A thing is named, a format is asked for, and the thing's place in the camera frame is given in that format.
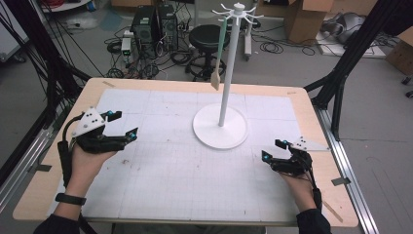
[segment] round white base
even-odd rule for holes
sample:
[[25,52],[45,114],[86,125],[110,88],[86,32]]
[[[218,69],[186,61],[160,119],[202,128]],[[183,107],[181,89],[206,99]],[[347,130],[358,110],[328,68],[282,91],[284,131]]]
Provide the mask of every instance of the round white base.
[[248,125],[242,113],[227,107],[224,126],[219,127],[221,104],[211,104],[195,115],[193,127],[195,135],[204,144],[217,149],[234,148],[244,142],[248,135]]

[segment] concrete floor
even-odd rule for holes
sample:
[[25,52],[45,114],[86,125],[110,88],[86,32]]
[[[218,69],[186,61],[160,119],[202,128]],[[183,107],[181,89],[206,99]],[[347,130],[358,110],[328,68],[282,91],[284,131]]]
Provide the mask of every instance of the concrete floor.
[[[85,10],[69,11],[60,17],[82,12]],[[130,25],[131,18],[126,13],[113,12],[107,6],[102,6],[92,15],[98,26],[73,37],[96,66],[106,73],[111,56],[103,41]],[[262,24],[257,30],[282,25],[277,19],[263,19]],[[259,34],[283,38],[282,29]],[[317,47],[313,47],[316,52],[313,56],[303,54],[300,48],[286,46],[283,46],[282,54],[270,54],[261,51],[260,44],[253,42],[253,55],[245,61],[242,56],[244,43],[240,40],[233,83],[304,87],[327,75],[339,59],[321,55]],[[68,47],[79,69],[92,76],[100,76],[74,43],[69,42]],[[171,61],[160,68],[170,65]],[[165,72],[169,80],[192,81],[182,66],[171,67]],[[156,79],[166,79],[166,73],[160,73]],[[362,58],[350,74],[344,93],[340,137],[380,233],[410,233],[413,230],[413,181],[409,179],[413,165],[413,100],[404,96],[413,88],[400,84],[404,77],[383,59]],[[311,92],[310,96],[316,94],[317,91]],[[30,62],[0,64],[0,99],[3,113],[0,118],[2,165],[46,105],[45,95]],[[30,233],[38,225],[38,222],[13,219],[13,209],[31,176],[26,176],[0,214],[1,233]],[[110,233],[109,224],[94,223],[93,226],[99,233]],[[295,227],[268,228],[268,233],[297,232]],[[333,228],[333,233],[362,233],[362,229]]]

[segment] wristband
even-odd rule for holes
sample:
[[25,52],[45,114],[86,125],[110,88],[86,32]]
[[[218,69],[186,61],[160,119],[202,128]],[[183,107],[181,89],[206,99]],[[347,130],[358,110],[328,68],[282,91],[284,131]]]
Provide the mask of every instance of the wristband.
[[86,198],[70,196],[64,193],[57,193],[55,197],[55,201],[62,202],[62,203],[68,203],[72,205],[83,206],[86,203]]

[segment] computer tower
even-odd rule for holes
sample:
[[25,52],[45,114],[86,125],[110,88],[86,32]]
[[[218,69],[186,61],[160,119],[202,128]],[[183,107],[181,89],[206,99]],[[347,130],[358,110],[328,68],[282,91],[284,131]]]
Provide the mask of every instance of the computer tower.
[[143,59],[157,57],[156,48],[160,41],[158,17],[154,6],[138,6],[131,24],[139,56]]
[[164,48],[168,51],[178,50],[177,18],[171,4],[161,4],[158,7],[161,37]]

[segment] stool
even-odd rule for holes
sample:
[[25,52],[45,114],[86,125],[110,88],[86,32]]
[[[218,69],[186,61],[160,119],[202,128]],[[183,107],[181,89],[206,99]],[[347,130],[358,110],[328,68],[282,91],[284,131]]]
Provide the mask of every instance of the stool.
[[[198,49],[199,55],[192,58],[186,65],[185,72],[194,75],[192,81],[197,81],[197,78],[202,78],[204,80],[210,79],[210,75],[215,69],[216,59],[212,54],[218,51],[219,43],[219,33],[220,26],[214,24],[200,25],[192,29],[189,33],[189,42]],[[230,36],[228,33],[225,34],[224,47],[227,47],[230,43]],[[205,58],[204,63],[198,63],[200,59]],[[226,69],[226,64],[221,60],[219,62],[219,75],[224,74]]]

